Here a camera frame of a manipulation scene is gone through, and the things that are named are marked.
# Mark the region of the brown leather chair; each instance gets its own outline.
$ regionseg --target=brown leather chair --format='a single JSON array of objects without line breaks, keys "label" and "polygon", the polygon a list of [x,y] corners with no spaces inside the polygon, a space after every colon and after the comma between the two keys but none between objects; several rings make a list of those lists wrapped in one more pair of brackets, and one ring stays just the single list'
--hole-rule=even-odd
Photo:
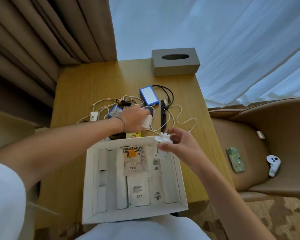
[{"label": "brown leather chair", "polygon": [[[235,188],[245,201],[300,197],[300,98],[249,109],[212,110],[210,116]],[[265,139],[260,139],[256,131],[262,131]],[[238,149],[244,172],[232,169],[228,147]],[[281,160],[274,178],[268,176],[268,155]]]}]

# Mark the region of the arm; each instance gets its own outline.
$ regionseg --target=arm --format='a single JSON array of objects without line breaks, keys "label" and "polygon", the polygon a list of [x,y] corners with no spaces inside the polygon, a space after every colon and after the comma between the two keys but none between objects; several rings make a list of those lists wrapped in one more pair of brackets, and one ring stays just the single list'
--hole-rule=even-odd
[{"label": "arm", "polygon": [[158,148],[174,153],[196,173],[216,208],[229,239],[275,240],[207,158],[194,137],[177,127],[169,129],[168,133],[175,133],[171,135],[174,144],[158,144]]},{"label": "arm", "polygon": [[149,114],[140,106],[124,109],[118,117],[81,123],[34,134],[0,148],[0,163],[14,170],[29,189],[62,165],[72,161],[98,141],[124,131],[143,130]]}]

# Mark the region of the person's left arm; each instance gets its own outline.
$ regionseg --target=person's left arm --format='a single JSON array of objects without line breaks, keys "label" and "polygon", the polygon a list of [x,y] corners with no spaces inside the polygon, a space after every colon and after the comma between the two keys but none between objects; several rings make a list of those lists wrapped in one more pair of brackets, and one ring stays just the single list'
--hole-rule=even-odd
[{"label": "person's left arm", "polygon": [[47,173],[72,161],[98,141],[120,132],[144,130],[150,113],[140,106],[124,109],[118,117],[47,130],[0,148],[0,163],[14,170],[29,189]]}]

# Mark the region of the smartphone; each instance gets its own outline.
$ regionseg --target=smartphone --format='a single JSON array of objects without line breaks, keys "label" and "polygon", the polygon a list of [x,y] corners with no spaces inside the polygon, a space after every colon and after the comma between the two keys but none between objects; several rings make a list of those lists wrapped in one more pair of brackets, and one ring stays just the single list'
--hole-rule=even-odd
[{"label": "smartphone", "polygon": [[233,170],[236,173],[244,172],[244,164],[241,161],[239,151],[235,147],[228,147],[226,151],[228,153]]}]

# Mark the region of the sheer white curtain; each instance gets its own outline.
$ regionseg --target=sheer white curtain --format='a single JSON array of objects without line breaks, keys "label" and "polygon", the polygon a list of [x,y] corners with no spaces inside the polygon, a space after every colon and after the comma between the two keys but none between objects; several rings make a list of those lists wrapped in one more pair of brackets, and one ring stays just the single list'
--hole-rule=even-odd
[{"label": "sheer white curtain", "polygon": [[300,96],[300,0],[109,0],[118,60],[195,47],[208,107]]}]

